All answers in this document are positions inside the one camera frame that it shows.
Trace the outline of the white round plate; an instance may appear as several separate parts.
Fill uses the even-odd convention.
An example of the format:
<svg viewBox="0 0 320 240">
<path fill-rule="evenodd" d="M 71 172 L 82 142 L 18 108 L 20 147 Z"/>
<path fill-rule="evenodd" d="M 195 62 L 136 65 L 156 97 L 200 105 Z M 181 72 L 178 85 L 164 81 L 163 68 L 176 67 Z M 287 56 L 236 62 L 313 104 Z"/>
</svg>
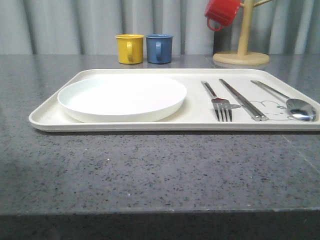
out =
<svg viewBox="0 0 320 240">
<path fill-rule="evenodd" d="M 57 100 L 83 123 L 155 122 L 174 114 L 186 96 L 186 87 L 171 78 L 112 74 L 72 83 Z"/>
</svg>

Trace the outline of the silver metal fork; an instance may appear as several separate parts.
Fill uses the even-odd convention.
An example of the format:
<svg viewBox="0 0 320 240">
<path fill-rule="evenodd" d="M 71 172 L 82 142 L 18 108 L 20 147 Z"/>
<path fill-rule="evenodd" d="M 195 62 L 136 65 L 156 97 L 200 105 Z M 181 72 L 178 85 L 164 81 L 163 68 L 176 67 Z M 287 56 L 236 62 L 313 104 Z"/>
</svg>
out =
<svg viewBox="0 0 320 240">
<path fill-rule="evenodd" d="M 211 103 L 215 111 L 215 115 L 219 122 L 231 122 L 232 121 L 232 109 L 229 100 L 219 98 L 210 84 L 206 81 L 201 81 L 204 88 L 208 91 L 211 96 Z"/>
</svg>

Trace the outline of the silver metal spoon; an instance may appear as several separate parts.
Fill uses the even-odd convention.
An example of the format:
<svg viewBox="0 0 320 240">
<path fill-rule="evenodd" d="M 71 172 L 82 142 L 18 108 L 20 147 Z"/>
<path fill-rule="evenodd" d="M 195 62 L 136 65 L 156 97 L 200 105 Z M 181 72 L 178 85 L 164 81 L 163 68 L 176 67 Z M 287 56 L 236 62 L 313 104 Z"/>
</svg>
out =
<svg viewBox="0 0 320 240">
<path fill-rule="evenodd" d="M 258 80 L 251 80 L 252 83 L 256 84 L 260 88 L 264 88 L 268 91 L 272 91 L 279 96 L 286 99 L 286 107 L 289 111 L 290 115 L 300 121 L 304 122 L 315 122 L 317 119 L 317 111 L 316 109 L 308 102 L 298 99 L 298 98 L 291 98 L 284 93 L 274 89 L 273 87 L 258 81 Z"/>
</svg>

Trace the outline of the cream rabbit serving tray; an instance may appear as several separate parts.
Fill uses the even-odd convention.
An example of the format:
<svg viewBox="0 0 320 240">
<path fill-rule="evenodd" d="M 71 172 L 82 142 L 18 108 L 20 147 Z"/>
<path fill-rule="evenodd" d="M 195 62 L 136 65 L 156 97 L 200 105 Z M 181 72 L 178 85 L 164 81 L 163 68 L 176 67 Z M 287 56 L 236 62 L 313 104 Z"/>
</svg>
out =
<svg viewBox="0 0 320 240">
<path fill-rule="evenodd" d="M 85 79 L 98 76 L 151 76 L 178 81 L 187 89 L 181 107 L 172 115 L 146 122 L 81 122 L 69 116 L 58 101 L 59 92 Z M 79 72 L 49 99 L 37 107 L 29 121 L 45 132 L 115 132 L 115 131 L 319 131 L 320 122 L 300 121 L 287 110 L 280 96 L 255 85 L 260 81 L 291 98 L 302 99 L 319 109 L 320 105 L 275 76 L 256 69 L 90 69 Z M 201 81 L 215 94 L 229 100 L 232 121 L 218 121 L 212 97 Z"/>
</svg>

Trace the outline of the blue mug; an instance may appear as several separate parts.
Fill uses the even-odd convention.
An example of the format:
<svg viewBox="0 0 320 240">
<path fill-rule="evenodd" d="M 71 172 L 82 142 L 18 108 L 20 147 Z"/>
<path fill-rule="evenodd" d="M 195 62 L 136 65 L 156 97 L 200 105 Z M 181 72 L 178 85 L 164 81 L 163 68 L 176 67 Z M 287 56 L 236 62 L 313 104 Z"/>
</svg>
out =
<svg viewBox="0 0 320 240">
<path fill-rule="evenodd" d="M 167 64 L 172 61 L 173 36 L 170 34 L 149 34 L 146 36 L 147 62 Z"/>
</svg>

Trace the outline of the yellow mug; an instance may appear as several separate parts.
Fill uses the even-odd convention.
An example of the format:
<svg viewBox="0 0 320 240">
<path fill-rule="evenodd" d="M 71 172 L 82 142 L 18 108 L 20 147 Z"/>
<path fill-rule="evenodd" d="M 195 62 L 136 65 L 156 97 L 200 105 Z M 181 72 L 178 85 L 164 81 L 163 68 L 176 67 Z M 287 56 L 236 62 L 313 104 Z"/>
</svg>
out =
<svg viewBox="0 0 320 240">
<path fill-rule="evenodd" d="M 115 36 L 118 61 L 121 64 L 135 65 L 144 60 L 144 35 L 119 34 Z"/>
</svg>

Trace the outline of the wooden mug tree stand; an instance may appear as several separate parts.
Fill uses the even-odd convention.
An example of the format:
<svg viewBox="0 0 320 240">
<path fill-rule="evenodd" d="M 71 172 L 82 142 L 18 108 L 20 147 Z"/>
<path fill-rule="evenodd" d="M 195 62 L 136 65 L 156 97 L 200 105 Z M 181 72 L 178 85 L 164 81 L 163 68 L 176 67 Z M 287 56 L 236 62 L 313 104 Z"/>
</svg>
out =
<svg viewBox="0 0 320 240">
<path fill-rule="evenodd" d="M 255 7 L 270 2 L 269 0 L 245 0 L 240 6 L 243 8 L 243 18 L 237 51 L 221 51 L 213 55 L 212 59 L 219 63 L 230 65 L 264 65 L 270 62 L 267 54 L 248 51 L 253 10 Z"/>
</svg>

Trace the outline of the red mug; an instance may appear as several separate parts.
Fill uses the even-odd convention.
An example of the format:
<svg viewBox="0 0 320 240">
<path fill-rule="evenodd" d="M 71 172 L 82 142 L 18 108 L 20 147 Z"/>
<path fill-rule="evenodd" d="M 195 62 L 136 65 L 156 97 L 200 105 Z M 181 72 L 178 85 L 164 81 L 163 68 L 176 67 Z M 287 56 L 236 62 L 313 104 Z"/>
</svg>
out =
<svg viewBox="0 0 320 240">
<path fill-rule="evenodd" d="M 229 26 L 235 19 L 240 6 L 240 0 L 209 0 L 204 11 L 207 27 L 212 31 L 220 31 L 223 27 Z M 211 21 L 219 23 L 219 27 L 211 26 Z"/>
</svg>

